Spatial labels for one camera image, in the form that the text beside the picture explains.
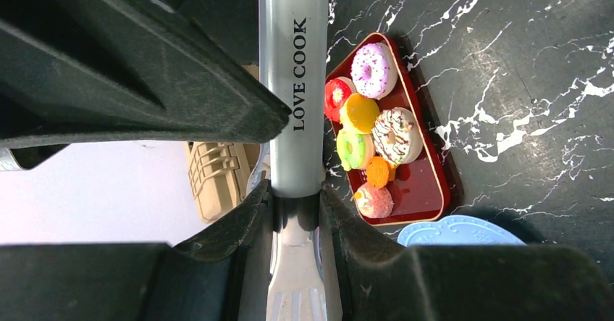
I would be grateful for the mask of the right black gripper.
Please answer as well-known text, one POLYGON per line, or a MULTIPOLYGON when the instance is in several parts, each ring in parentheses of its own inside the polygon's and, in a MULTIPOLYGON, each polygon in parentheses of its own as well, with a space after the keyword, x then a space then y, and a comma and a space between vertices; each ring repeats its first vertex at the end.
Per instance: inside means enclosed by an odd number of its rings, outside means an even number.
POLYGON ((257 0, 1 0, 1 169, 72 143, 263 143, 290 110, 248 71, 257 0))

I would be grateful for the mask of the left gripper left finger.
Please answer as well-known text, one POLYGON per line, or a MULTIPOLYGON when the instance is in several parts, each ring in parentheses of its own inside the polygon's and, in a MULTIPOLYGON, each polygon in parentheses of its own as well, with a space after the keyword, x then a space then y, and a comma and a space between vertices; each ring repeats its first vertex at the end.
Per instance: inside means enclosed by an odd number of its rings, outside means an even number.
POLYGON ((3 320, 264 320, 272 193, 189 239, 1 247, 3 320))

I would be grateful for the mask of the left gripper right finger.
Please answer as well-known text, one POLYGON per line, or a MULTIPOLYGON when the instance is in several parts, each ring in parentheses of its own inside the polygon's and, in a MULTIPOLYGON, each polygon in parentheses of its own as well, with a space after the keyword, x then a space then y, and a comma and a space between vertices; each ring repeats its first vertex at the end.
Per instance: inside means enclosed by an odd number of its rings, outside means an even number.
POLYGON ((611 320, 613 290, 565 246, 412 246, 320 193, 341 320, 611 320))

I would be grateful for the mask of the blue three-tier cake stand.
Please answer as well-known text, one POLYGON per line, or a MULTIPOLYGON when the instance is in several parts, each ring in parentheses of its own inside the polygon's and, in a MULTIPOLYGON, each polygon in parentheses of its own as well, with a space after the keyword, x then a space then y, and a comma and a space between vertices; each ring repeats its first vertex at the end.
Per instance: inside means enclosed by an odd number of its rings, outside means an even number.
POLYGON ((525 245, 508 230, 468 215, 449 215, 432 222, 415 222, 404 227, 397 242, 405 247, 425 245, 525 245))

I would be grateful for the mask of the red rectangular tray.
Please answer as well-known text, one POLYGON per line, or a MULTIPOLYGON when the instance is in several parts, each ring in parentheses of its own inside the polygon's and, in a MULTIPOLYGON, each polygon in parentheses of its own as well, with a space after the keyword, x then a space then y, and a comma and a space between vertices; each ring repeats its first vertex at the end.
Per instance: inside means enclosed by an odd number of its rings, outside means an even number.
POLYGON ((393 56, 392 68, 399 75, 392 93, 384 97, 378 103, 378 107, 381 109, 403 107, 412 111, 417 120, 424 147, 415 161, 399 166, 395 173, 395 179, 387 184, 394 201, 391 215, 381 219, 365 216, 361 218, 374 227, 436 220, 450 204, 450 187, 436 144, 428 132, 421 101, 410 79, 407 67, 403 63, 398 45, 384 33, 370 33, 354 50, 348 53, 336 68, 329 72, 326 79, 348 77, 356 52, 361 46, 368 43, 383 43, 385 45, 393 56))

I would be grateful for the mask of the purple glazed donut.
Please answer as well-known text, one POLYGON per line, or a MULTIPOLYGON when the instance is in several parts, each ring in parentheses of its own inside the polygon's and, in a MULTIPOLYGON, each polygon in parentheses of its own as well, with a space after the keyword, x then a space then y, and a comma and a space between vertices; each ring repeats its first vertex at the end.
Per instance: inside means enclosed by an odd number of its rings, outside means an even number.
POLYGON ((398 71, 394 59, 384 43, 367 43, 354 54, 350 76, 359 94, 381 100, 396 86, 398 71))

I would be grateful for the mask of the silver metal tongs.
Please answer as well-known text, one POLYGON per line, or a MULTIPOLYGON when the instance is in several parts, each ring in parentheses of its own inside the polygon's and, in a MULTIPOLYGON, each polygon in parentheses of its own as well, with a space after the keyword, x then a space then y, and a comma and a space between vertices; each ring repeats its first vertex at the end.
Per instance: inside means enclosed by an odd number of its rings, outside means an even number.
POLYGON ((268 320, 328 320, 320 252, 328 0, 259 0, 259 78, 290 108, 261 147, 273 193, 268 320))

